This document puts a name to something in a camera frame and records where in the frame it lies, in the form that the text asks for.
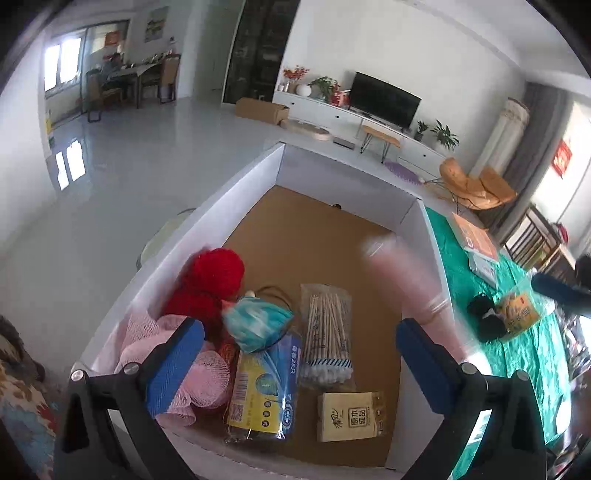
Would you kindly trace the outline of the pink items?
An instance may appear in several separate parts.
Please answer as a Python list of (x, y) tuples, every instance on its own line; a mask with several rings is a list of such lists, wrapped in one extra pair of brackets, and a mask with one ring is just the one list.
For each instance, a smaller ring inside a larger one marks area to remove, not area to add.
[(404, 315), (415, 319), (457, 362), (468, 359), (466, 331), (455, 317), (449, 295), (431, 266), (401, 237), (368, 239), (363, 262), (385, 300), (399, 303)]

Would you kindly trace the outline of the blue white drawstring pouch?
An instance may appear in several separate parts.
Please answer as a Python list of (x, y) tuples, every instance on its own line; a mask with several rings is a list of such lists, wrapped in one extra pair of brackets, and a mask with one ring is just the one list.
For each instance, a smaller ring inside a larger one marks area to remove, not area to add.
[(293, 300), (278, 286), (246, 291), (221, 310), (223, 327), (245, 354), (266, 350), (279, 342), (294, 322)]

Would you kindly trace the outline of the bag of wooden cotton swabs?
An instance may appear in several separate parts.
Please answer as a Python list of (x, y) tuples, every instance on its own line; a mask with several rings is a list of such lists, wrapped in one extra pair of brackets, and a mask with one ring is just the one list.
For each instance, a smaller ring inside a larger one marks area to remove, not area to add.
[(352, 297), (328, 284), (301, 284), (301, 381), (325, 392), (353, 392)]

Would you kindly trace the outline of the clear jar with yellow label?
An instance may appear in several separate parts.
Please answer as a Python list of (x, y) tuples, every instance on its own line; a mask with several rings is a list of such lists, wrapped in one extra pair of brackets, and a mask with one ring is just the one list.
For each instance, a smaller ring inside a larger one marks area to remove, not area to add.
[(544, 301), (530, 286), (511, 289), (495, 307), (506, 329), (506, 333), (501, 337), (503, 342), (527, 331), (546, 315)]

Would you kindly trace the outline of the dark wooden chair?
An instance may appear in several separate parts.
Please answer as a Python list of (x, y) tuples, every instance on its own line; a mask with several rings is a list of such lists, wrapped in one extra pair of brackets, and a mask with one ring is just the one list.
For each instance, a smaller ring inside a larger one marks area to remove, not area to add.
[(575, 283), (576, 259), (568, 249), (569, 235), (530, 204), (504, 241), (510, 258), (526, 271), (536, 269), (569, 285)]

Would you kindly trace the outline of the green satin table cloth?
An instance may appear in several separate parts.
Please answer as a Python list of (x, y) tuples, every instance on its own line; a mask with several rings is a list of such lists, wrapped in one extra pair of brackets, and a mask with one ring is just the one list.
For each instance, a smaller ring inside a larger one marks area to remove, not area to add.
[[(461, 248), (445, 216), (427, 210), (442, 257), (453, 305), (474, 328), (477, 320), (468, 313), (469, 302), (478, 294), (499, 300), (526, 277), (526, 272), (508, 257), (499, 257), (496, 265), (496, 289), (477, 277), (469, 268), (468, 256)], [(550, 443), (559, 437), (556, 414), (560, 405), (571, 399), (568, 366), (558, 319), (551, 313), (527, 331), (507, 341), (482, 345), (495, 376), (511, 376), (523, 369), (531, 377), (541, 415), (544, 439)]]

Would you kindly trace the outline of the grey plastic mailer bag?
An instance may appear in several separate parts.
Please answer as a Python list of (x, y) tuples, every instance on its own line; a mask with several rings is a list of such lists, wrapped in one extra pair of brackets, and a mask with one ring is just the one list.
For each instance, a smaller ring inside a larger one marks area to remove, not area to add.
[(487, 285), (492, 288), (498, 287), (496, 268), (492, 263), (475, 253), (469, 253), (468, 264), (472, 273), (483, 280)]

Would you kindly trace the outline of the pink mesh bath sponge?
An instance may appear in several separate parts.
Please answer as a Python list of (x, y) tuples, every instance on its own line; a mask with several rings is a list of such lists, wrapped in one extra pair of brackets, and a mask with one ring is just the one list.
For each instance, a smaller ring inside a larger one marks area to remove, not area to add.
[[(118, 373), (131, 363), (143, 363), (172, 338), (184, 320), (179, 315), (155, 320), (145, 310), (130, 312), (97, 352), (91, 369)], [(188, 427), (197, 422), (197, 409), (214, 410), (226, 403), (230, 387), (228, 362), (197, 324), (197, 330), (183, 337), (147, 387), (147, 407), (160, 423)]]

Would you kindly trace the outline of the orange lounge chair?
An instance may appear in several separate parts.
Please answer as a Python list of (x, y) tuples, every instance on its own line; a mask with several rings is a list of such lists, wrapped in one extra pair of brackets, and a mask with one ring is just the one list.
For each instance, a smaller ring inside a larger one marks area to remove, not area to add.
[(440, 176), (423, 185), (441, 199), (472, 211), (485, 211), (511, 203), (517, 192), (494, 169), (485, 166), (479, 177), (465, 173), (459, 162), (449, 157), (439, 167)]

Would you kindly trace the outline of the white standing air conditioner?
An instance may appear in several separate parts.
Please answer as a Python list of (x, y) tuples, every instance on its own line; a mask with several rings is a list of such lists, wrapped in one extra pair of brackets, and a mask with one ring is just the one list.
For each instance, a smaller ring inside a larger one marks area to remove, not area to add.
[(528, 107), (514, 98), (508, 98), (470, 175), (479, 177), (485, 167), (491, 167), (499, 175), (503, 174), (523, 137), (529, 119)]

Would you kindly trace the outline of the blue yellow packaged bag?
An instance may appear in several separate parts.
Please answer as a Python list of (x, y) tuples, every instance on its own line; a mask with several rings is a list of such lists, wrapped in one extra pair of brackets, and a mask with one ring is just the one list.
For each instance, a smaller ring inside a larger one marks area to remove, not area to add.
[(229, 438), (283, 441), (294, 429), (301, 337), (288, 332), (259, 352), (240, 354), (228, 404)]

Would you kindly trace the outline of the green potted plant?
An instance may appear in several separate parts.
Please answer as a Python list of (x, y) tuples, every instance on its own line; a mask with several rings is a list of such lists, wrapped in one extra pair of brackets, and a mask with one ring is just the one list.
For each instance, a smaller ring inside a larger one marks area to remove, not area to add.
[(451, 131), (447, 124), (443, 124), (439, 119), (431, 128), (431, 132), (435, 135), (436, 143), (445, 150), (454, 151), (460, 145), (459, 137)]

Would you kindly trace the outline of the small wooden side table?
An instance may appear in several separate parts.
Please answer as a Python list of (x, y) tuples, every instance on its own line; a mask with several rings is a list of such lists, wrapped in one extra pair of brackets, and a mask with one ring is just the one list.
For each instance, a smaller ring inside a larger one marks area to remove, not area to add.
[(362, 131), (365, 133), (365, 138), (363, 139), (362, 145), (360, 146), (360, 153), (363, 154), (366, 150), (370, 147), (370, 143), (373, 140), (380, 140), (383, 142), (382, 154), (381, 154), (381, 163), (384, 164), (386, 161), (388, 154), (392, 148), (400, 151), (402, 149), (401, 141), (390, 134), (387, 134), (381, 130), (377, 130), (373, 127), (363, 125)]

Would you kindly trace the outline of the white cardboard storage box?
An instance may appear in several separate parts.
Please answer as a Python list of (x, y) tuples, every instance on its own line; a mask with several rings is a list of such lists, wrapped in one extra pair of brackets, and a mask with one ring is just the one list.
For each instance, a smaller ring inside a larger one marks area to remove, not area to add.
[(424, 202), (397, 181), (296, 146), (277, 144), (195, 210), (142, 264), (81, 356), (113, 371), (129, 315), (158, 316), (189, 259), (225, 246), (245, 263), (242, 285), (276, 286), (293, 303), (304, 284), (345, 289), (353, 299), (353, 378), (387, 399), (387, 432), (375, 439), (320, 443), (317, 397), (297, 395), (294, 435), (284, 442), (231, 444), (221, 420), (201, 416), (166, 434), (203, 479), (399, 479), (442, 422), (394, 345), (407, 309), (386, 303), (363, 267), (363, 243), (394, 233), (424, 261), (442, 293), (448, 283)]

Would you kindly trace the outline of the wooden dining table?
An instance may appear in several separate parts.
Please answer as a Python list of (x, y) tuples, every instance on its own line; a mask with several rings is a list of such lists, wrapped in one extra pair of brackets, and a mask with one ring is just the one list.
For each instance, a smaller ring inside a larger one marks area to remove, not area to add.
[(96, 123), (102, 119), (108, 98), (122, 102), (124, 87), (132, 88), (136, 109), (142, 105), (144, 89), (150, 87), (156, 89), (156, 98), (160, 104), (174, 102), (180, 60), (180, 54), (166, 54), (155, 63), (122, 68), (106, 77), (101, 69), (89, 70), (85, 74), (87, 121)]

